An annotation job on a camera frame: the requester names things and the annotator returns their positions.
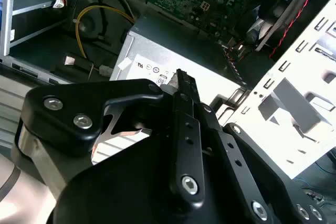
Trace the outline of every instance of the screw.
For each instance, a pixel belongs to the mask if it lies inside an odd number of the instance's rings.
[[[240,128],[238,128],[238,127],[235,126],[235,125],[232,127],[232,129],[233,129],[235,132],[237,132],[238,134],[241,133]]]
[[[264,207],[256,201],[252,202],[253,212],[263,221],[267,220],[267,212]]]
[[[211,112],[211,109],[208,105],[203,104],[203,108],[205,109],[206,112]]]
[[[313,206],[309,206],[309,207],[313,215],[315,215],[315,217],[318,218],[318,220],[323,220],[322,215],[320,214],[320,212],[317,211],[315,207]]]
[[[191,195],[195,195],[198,191],[198,186],[196,181],[189,176],[184,176],[182,178],[182,186],[183,188]]]
[[[43,104],[44,107],[50,110],[60,110],[63,108],[63,103],[57,98],[47,98]]]
[[[301,207],[299,204],[296,204],[296,207],[298,208],[299,214],[304,217],[306,220],[309,220],[309,214],[307,211]]]
[[[81,128],[81,129],[88,129],[92,126],[92,120],[90,117],[88,117],[87,115],[76,115],[73,119],[75,126]]]

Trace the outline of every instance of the white label sticker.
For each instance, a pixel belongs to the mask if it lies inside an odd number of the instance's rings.
[[[56,2],[54,3],[53,8],[63,8],[64,7],[64,2],[63,0],[56,0]]]
[[[10,40],[12,41],[15,37],[15,29],[10,31]]]
[[[125,59],[123,59],[122,62],[120,62],[118,64],[118,67],[120,68],[120,70],[124,70],[126,67],[128,67],[130,64],[132,63],[132,60],[128,57],[126,57]]]
[[[160,86],[161,84],[168,84],[173,75],[173,71],[155,63],[154,61],[137,55],[127,75],[127,79],[145,78]]]

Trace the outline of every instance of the black plastic bracket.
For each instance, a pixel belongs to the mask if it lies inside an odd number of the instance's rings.
[[[62,109],[46,108],[43,104],[48,98],[61,101]],[[27,93],[21,119],[32,135],[57,150],[71,156],[83,156],[91,151],[100,135],[109,106],[123,108],[156,103],[162,98],[163,91],[145,79],[43,86]],[[88,129],[77,127],[73,120],[79,114],[89,117],[92,126]]]

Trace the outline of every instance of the silver screw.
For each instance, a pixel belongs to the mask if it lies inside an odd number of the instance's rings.
[[[189,176],[184,176],[182,178],[182,186],[191,195],[195,195],[198,191],[198,185],[196,181]]]
[[[313,206],[309,206],[309,207],[313,215],[315,215],[315,217],[318,218],[318,220],[323,220],[322,215],[320,214],[320,212],[317,211],[315,207]]]
[[[92,126],[92,120],[90,117],[88,117],[87,115],[76,115],[73,119],[75,126],[81,128],[81,129],[88,129]]]
[[[211,109],[208,105],[203,104],[203,108],[205,109],[206,112],[211,112]]]
[[[238,134],[241,133],[240,128],[238,128],[238,127],[235,126],[235,125],[232,127],[232,129],[233,129],[235,132],[237,132]]]
[[[299,204],[296,204],[296,207],[298,208],[299,214],[306,220],[309,220],[309,214],[307,213],[307,211]]]
[[[47,98],[43,104],[44,107],[50,110],[60,110],[63,108],[63,103],[57,98]]]
[[[252,202],[253,212],[263,221],[267,220],[267,212],[264,207],[256,201]]]

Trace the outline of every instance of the yellow wire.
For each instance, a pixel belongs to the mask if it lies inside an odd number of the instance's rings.
[[[84,49],[83,49],[83,45],[82,45],[82,42],[80,41],[80,37],[79,37],[79,22],[80,22],[80,19],[82,18],[82,16],[87,13],[88,11],[92,10],[92,9],[95,9],[95,8],[104,8],[104,9],[107,9],[107,10],[111,10],[113,12],[116,12],[116,13],[119,13],[121,16],[123,16],[125,19],[127,19],[129,22],[131,22],[132,24],[134,24],[134,19],[131,18],[130,16],[128,16],[126,13],[118,10],[118,9],[115,9],[113,7],[110,7],[110,6],[103,6],[103,5],[92,5],[92,6],[89,6],[89,7],[86,7],[84,8],[79,14],[78,14],[78,17],[77,17],[77,21],[76,21],[76,39],[77,39],[77,43],[78,43],[78,46],[79,46],[79,49],[80,49],[80,52],[82,53],[83,57],[84,58],[88,58],[86,55],[85,55],[85,52],[84,52]]]

